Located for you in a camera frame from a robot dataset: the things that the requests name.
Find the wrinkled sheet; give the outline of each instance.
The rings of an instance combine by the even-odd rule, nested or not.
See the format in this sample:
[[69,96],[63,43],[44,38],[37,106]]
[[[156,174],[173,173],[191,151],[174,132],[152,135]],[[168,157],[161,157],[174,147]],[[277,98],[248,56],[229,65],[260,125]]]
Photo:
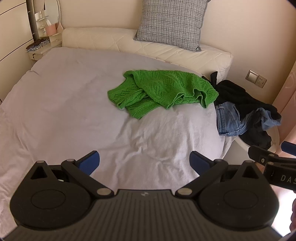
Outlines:
[[16,226],[9,201],[37,160],[60,164],[97,150],[100,166],[91,176],[114,191],[175,192],[198,177],[189,165],[191,151],[224,157],[231,139],[219,136],[213,104],[158,107],[140,120],[118,109],[107,91],[136,69],[193,72],[135,54],[63,47],[13,87],[0,105],[0,237]]

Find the mirror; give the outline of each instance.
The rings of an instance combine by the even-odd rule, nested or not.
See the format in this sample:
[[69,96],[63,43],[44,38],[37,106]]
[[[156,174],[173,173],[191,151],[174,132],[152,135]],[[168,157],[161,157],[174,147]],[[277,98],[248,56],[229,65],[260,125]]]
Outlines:
[[44,2],[44,14],[48,16],[48,20],[51,24],[59,22],[59,7],[57,0],[45,0]]

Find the green sweater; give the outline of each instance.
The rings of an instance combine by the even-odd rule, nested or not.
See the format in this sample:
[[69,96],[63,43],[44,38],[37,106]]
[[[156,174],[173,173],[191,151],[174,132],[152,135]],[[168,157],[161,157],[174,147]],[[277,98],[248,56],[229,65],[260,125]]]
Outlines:
[[169,109],[176,104],[197,103],[207,108],[218,92],[203,78],[176,70],[130,70],[125,81],[108,91],[118,108],[126,108],[140,119],[156,107]]

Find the gray plaid pillow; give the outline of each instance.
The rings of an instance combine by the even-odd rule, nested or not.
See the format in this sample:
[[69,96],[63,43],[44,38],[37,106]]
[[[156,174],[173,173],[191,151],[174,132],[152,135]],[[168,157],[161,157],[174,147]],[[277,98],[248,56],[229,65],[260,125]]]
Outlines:
[[209,1],[143,0],[141,24],[135,40],[201,51],[200,28]]

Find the screw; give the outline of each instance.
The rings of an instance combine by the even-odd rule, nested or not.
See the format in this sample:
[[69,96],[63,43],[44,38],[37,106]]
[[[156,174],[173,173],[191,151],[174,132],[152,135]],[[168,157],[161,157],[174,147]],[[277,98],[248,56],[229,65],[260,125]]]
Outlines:
[[109,188],[99,188],[96,192],[97,192],[99,195],[101,195],[101,196],[107,196],[107,195],[109,195],[112,191],[111,191]]
[[180,188],[177,192],[182,196],[188,196],[192,193],[192,190],[190,188]]

